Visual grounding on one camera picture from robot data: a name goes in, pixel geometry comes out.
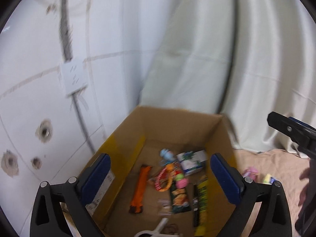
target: wall tile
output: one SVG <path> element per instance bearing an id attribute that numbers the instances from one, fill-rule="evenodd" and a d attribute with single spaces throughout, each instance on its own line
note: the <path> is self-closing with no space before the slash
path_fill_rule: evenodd
<path id="1" fill-rule="evenodd" d="M 87 131 L 89 135 L 92 135 L 102 125 L 102 119 L 99 119 L 99 112 L 94 101 L 92 85 L 87 71 L 86 77 L 88 87 L 79 93 L 77 100 Z"/>
<path id="2" fill-rule="evenodd" d="M 128 115 L 128 102 L 121 56 L 91 62 L 95 92 L 107 137 Z"/>
<path id="3" fill-rule="evenodd" d="M 23 225 L 22 231 L 20 233 L 20 237 L 30 236 L 31 217 L 32 217 L 32 212 L 30 212 L 30 214 L 28 215 L 25 221 L 25 224 Z"/>
<path id="4" fill-rule="evenodd" d="M 140 0 L 141 50 L 157 50 L 181 0 Z"/>
<path id="5" fill-rule="evenodd" d="M 89 18 L 90 56 L 121 51 L 121 0 L 91 0 Z"/>
<path id="6" fill-rule="evenodd" d="M 90 139 L 91 139 L 96 151 L 106 141 L 106 136 L 103 134 L 103 131 L 104 131 L 103 128 L 104 127 L 101 126 L 93 135 L 90 136 Z"/>
<path id="7" fill-rule="evenodd" d="M 139 52 L 124 53 L 122 65 L 125 75 L 128 110 L 131 112 L 138 105 L 142 84 Z"/>
<path id="8" fill-rule="evenodd" d="M 71 102 L 61 90 L 57 72 L 36 79 L 0 100 L 0 113 L 9 136 L 41 181 L 51 180 L 85 141 Z M 35 135 L 44 119 L 49 119 L 53 127 L 47 143 Z M 38 170 L 31 165 L 35 156 L 42 161 Z"/>
<path id="9" fill-rule="evenodd" d="M 85 142 L 49 183 L 65 183 L 70 177 L 77 177 L 91 157 L 92 153 Z"/>
<path id="10" fill-rule="evenodd" d="M 141 79 L 143 84 L 147 79 L 155 55 L 156 51 L 146 51 L 141 53 Z"/>
<path id="11" fill-rule="evenodd" d="M 140 0 L 122 0 L 122 38 L 123 50 L 139 51 L 139 1 Z"/>
<path id="12" fill-rule="evenodd" d="M 30 213 L 33 202 L 40 185 L 30 169 L 23 163 L 21 157 L 12 146 L 7 134 L 0 122 L 0 156 L 10 150 L 18 157 L 19 174 L 10 177 L 0 168 L 0 204 L 7 219 L 17 233 L 21 232 L 22 226 Z"/>
<path id="13" fill-rule="evenodd" d="M 0 94 L 62 61 L 58 1 L 22 0 L 11 15 L 0 34 Z"/>

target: snack bag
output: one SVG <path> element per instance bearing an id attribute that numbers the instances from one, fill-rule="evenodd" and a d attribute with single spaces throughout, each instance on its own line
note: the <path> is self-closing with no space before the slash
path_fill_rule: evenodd
<path id="1" fill-rule="evenodd" d="M 198 202 L 200 211 L 200 222 L 196 228 L 194 236 L 204 236 L 206 231 L 205 224 L 207 223 L 207 184 L 208 180 L 205 178 L 200 184 L 198 184 Z"/>
<path id="2" fill-rule="evenodd" d="M 173 214 L 191 211 L 188 193 L 185 188 L 177 189 L 176 182 L 173 181 L 169 190 Z"/>

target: metal screw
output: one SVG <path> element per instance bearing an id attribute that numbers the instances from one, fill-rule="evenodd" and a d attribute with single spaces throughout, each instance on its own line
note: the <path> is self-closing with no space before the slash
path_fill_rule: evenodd
<path id="1" fill-rule="evenodd" d="M 68 182 L 69 183 L 75 183 L 75 181 L 77 181 L 77 178 L 76 177 L 70 177 L 69 179 L 68 179 Z"/>
<path id="2" fill-rule="evenodd" d="M 49 129 L 48 128 L 43 128 L 42 129 L 42 137 L 48 137 L 49 136 Z"/>
<path id="3" fill-rule="evenodd" d="M 245 181 L 246 181 L 247 183 L 252 183 L 252 182 L 253 182 L 253 179 L 250 178 L 249 176 L 247 176 L 247 177 L 245 177 Z"/>
<path id="4" fill-rule="evenodd" d="M 47 182 L 46 182 L 46 181 L 40 183 L 40 186 L 41 186 L 42 188 L 45 187 L 46 185 L 47 185 Z"/>
<path id="5" fill-rule="evenodd" d="M 281 183 L 279 181 L 274 181 L 273 183 L 276 187 L 281 187 Z"/>

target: orange dog toy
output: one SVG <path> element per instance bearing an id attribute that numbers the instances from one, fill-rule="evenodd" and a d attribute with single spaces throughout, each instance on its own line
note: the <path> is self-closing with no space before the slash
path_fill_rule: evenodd
<path id="1" fill-rule="evenodd" d="M 143 212 L 143 197 L 147 184 L 148 173 L 151 170 L 151 166 L 142 165 L 140 168 L 139 178 L 134 192 L 133 199 L 131 201 L 130 213 L 142 213 Z"/>

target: green ball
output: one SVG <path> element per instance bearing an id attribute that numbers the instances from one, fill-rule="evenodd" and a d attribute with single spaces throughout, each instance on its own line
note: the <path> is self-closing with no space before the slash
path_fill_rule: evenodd
<path id="1" fill-rule="evenodd" d="M 184 175 L 182 173 L 176 175 L 176 181 L 179 181 L 183 178 L 184 178 Z"/>

